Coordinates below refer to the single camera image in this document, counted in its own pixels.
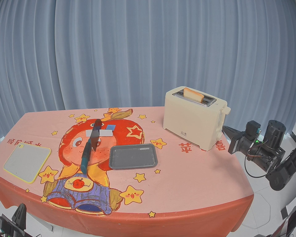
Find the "white floor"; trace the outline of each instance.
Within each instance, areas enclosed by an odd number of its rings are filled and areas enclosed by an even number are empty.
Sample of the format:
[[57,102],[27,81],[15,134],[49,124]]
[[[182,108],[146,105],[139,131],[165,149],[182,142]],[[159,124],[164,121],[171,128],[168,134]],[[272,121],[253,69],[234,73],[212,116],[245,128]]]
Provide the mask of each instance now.
[[[285,136],[281,147],[286,151],[286,156],[290,154],[291,150],[296,147],[293,139],[287,135]],[[236,153],[243,169],[244,169],[244,155]],[[247,161],[247,169],[249,173],[254,176],[259,176],[262,170],[255,164]],[[249,182],[255,192],[254,201],[251,208],[239,229],[233,233],[229,233],[227,237],[254,237],[257,234],[268,235],[272,234],[278,226],[282,223],[279,204],[274,196],[274,191],[269,187],[269,182],[266,178],[254,179],[248,176]],[[296,199],[288,206],[288,213],[296,206]],[[0,214],[3,213],[8,218],[11,218],[16,210],[16,206],[5,209],[0,203]],[[37,222],[30,215],[27,215],[27,229],[26,232],[32,236],[42,234],[42,237],[91,237],[93,235],[82,234],[73,230],[69,230],[57,225],[53,225],[53,232],[46,229],[43,225]],[[296,229],[290,237],[296,237]]]

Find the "table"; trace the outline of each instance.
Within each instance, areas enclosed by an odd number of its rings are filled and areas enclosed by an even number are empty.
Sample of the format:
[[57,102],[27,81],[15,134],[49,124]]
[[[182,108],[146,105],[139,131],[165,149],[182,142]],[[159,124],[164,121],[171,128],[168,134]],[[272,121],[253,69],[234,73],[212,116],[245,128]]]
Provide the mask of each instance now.
[[[32,184],[0,169],[2,204],[24,203],[45,221],[106,237],[227,236],[254,196],[243,169],[224,136],[203,151],[164,130],[163,114],[164,107],[26,113],[0,143],[0,166],[19,142],[52,152]],[[80,152],[97,118],[102,129],[115,129],[113,137],[101,137],[86,176],[79,171]],[[156,167],[109,168],[112,146],[141,143],[156,147]]]

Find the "knife handle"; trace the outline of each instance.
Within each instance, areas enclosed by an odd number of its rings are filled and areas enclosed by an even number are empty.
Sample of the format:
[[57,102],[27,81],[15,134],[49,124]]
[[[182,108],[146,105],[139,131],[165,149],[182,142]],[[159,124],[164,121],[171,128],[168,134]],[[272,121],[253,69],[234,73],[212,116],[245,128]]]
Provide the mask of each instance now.
[[80,169],[84,174],[87,174],[87,166],[90,158],[91,158],[91,140],[89,139],[88,142],[85,144],[82,157],[81,157]]

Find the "toast slice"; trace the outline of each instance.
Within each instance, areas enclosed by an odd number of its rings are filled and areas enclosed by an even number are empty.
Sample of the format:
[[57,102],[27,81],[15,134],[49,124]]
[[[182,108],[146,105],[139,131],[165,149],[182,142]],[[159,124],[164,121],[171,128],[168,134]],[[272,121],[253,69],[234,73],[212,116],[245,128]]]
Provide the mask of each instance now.
[[184,97],[188,98],[188,99],[191,99],[191,100],[194,100],[194,101],[197,101],[199,103],[202,102],[202,100],[204,99],[204,95],[203,94],[200,94],[196,91],[193,91],[193,90],[190,90],[189,88],[185,87],[184,88],[184,93],[183,93]]

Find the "cream toaster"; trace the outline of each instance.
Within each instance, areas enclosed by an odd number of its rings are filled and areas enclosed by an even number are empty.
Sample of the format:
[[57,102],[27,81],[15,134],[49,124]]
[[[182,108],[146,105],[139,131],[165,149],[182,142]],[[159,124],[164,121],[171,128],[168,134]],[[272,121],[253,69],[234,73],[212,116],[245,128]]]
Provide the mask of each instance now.
[[201,102],[184,97],[185,87],[168,91],[165,95],[163,128],[210,150],[221,138],[225,115],[230,113],[225,100],[191,89],[204,95]]

